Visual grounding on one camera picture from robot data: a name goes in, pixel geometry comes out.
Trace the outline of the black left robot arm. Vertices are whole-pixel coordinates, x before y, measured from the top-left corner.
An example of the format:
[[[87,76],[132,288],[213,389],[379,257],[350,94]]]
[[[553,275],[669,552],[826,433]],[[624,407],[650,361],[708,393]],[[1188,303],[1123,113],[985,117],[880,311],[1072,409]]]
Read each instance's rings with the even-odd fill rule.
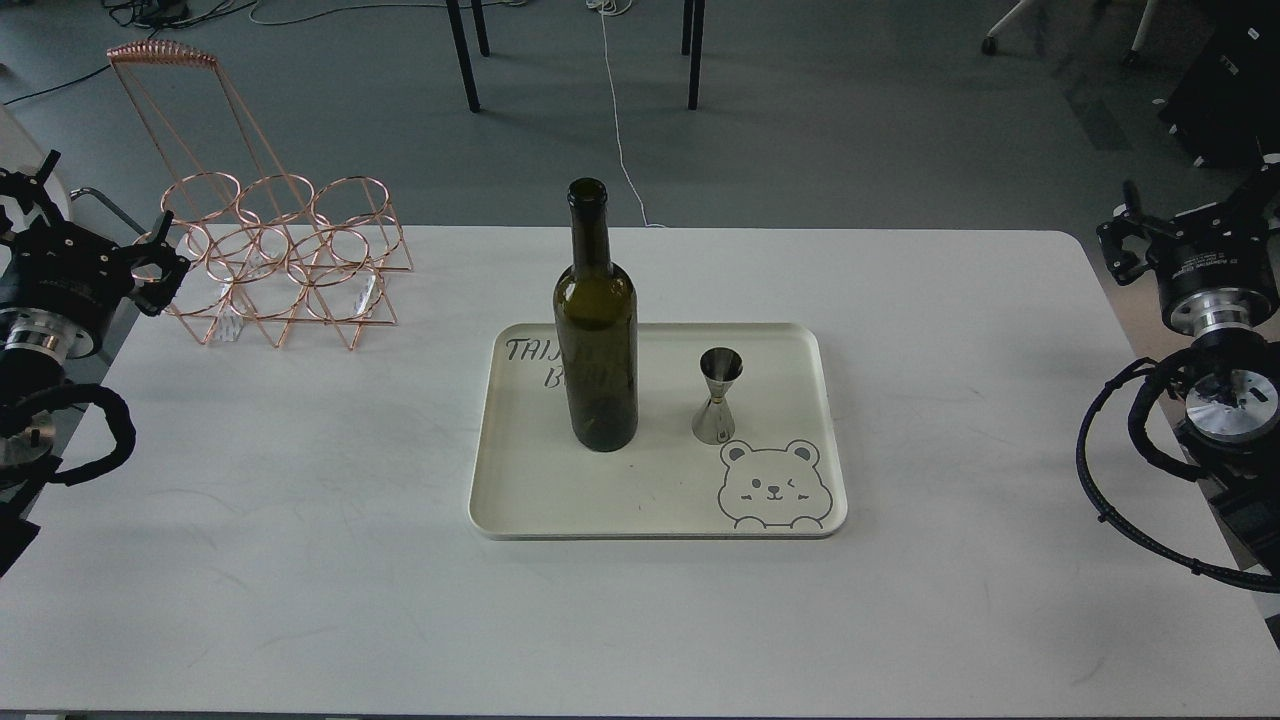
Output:
[[[124,300],[156,316],[177,296],[191,263],[168,241],[173,214],[163,213],[141,242],[122,247],[68,220],[46,184],[59,161],[50,151],[33,173],[3,172],[3,195],[27,220],[3,219],[12,252],[3,273],[1,439],[4,569],[12,568],[40,528],[26,512],[45,486],[78,486],[123,465],[136,428],[125,400],[99,383],[68,379],[65,363],[90,357]],[[99,407],[114,439],[104,456],[72,469],[55,454],[55,413]]]

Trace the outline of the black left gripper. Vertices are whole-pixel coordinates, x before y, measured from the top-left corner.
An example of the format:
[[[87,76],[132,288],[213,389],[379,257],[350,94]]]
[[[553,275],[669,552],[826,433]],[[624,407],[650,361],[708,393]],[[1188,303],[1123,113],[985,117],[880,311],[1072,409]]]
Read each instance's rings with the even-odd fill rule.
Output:
[[[1,233],[13,237],[4,242],[12,261],[3,273],[1,309],[52,313],[90,336],[106,333],[125,296],[146,316],[159,316],[191,268],[191,260],[168,242],[174,211],[164,210],[152,229],[127,247],[63,222],[46,188],[60,156],[50,150],[33,174],[1,169],[1,196],[15,202],[26,223],[17,231],[3,206]],[[134,277],[133,272],[151,265],[159,270],[156,277]]]

